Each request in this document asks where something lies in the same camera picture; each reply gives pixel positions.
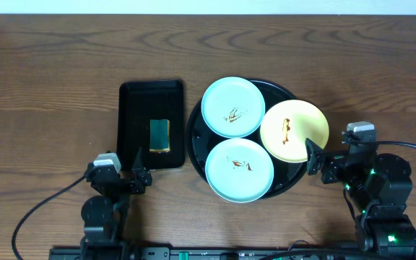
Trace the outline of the yellow plate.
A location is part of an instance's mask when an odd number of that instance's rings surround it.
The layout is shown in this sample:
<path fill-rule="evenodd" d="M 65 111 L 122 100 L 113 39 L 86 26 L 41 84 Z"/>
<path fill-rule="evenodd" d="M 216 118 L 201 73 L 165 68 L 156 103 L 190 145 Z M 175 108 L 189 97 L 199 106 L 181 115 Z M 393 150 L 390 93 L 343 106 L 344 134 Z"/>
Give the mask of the yellow plate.
<path fill-rule="evenodd" d="M 273 105 L 265 114 L 260 127 L 261 142 L 278 160 L 302 163 L 308 159 L 306 140 L 320 148 L 329 140 L 326 116 L 312 103 L 286 100 Z"/>

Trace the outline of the green and yellow sponge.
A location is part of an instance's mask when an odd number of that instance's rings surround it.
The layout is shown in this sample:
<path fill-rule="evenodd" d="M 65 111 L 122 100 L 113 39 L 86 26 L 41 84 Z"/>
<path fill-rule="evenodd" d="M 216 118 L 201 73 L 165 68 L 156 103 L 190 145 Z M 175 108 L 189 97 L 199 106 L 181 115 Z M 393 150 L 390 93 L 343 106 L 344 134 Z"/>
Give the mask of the green and yellow sponge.
<path fill-rule="evenodd" d="M 150 121 L 149 151 L 166 153 L 170 151 L 170 121 L 152 119 Z"/>

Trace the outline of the light blue plate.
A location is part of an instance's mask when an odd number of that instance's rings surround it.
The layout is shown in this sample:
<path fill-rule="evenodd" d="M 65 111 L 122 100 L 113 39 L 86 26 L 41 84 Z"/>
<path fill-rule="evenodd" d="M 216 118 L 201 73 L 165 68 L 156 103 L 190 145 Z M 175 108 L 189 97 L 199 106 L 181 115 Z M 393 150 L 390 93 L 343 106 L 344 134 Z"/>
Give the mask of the light blue plate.
<path fill-rule="evenodd" d="M 267 151 L 248 139 L 227 139 L 209 152 L 205 175 L 211 189 L 223 199 L 248 203 L 271 188 L 274 166 Z"/>
<path fill-rule="evenodd" d="M 211 83 L 201 99 L 205 124 L 225 138 L 241 138 L 259 128 L 266 104 L 259 88 L 241 77 L 224 77 Z"/>

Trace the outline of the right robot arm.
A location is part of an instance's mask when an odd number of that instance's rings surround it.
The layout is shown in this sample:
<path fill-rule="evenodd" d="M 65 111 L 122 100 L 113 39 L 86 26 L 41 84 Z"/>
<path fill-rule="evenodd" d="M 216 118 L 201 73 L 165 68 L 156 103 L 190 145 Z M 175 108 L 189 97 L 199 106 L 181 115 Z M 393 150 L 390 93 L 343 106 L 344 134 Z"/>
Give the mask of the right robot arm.
<path fill-rule="evenodd" d="M 306 139 L 307 171 L 325 184 L 341 182 L 345 198 L 360 214 L 353 217 L 361 251 L 416 259 L 416 229 L 404 213 L 413 184 L 410 164 L 398 155 L 377 152 L 376 131 L 347 130 L 348 149 L 326 152 Z"/>

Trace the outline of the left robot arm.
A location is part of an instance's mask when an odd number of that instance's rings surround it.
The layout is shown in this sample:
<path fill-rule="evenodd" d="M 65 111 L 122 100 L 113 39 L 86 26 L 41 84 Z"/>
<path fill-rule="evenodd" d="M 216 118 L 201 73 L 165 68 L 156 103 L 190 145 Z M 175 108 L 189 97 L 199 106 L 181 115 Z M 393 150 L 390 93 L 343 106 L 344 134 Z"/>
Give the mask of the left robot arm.
<path fill-rule="evenodd" d="M 143 194 L 152 184 L 152 176 L 144 167 L 139 150 L 129 177 L 121 177 L 118 155 L 107 152 L 87 165 L 84 177 L 99 194 L 82 206 L 84 237 L 80 243 L 80 259 L 134 260 L 141 258 L 140 249 L 124 237 L 130 196 Z"/>

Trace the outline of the black rectangular tray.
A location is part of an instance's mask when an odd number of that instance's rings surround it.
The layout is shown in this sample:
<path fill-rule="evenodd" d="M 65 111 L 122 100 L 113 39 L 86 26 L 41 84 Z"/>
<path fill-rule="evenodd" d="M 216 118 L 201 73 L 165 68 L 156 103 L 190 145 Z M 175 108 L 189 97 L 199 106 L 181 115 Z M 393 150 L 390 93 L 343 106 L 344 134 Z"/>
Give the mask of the black rectangular tray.
<path fill-rule="evenodd" d="M 142 148 L 145 168 L 179 168 L 185 161 L 184 89 L 180 80 L 125 82 L 119 88 L 116 153 L 122 170 L 130 171 Z M 150 121 L 170 121 L 170 151 L 149 151 Z"/>

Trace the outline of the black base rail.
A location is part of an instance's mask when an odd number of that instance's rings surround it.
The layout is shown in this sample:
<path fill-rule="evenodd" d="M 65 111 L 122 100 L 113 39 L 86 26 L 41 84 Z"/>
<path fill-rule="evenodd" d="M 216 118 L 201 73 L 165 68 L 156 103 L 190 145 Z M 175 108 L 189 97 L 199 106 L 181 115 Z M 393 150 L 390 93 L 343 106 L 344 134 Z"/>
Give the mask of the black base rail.
<path fill-rule="evenodd" d="M 143 259 L 143 260 L 258 260 L 266 256 L 282 253 L 280 250 L 246 250 L 246 249 L 192 249 L 166 247 L 146 247 L 132 251 L 128 256 L 114 252 L 114 248 L 100 253 L 97 249 L 87 249 L 82 253 L 80 248 L 52 248 L 49 259 Z"/>

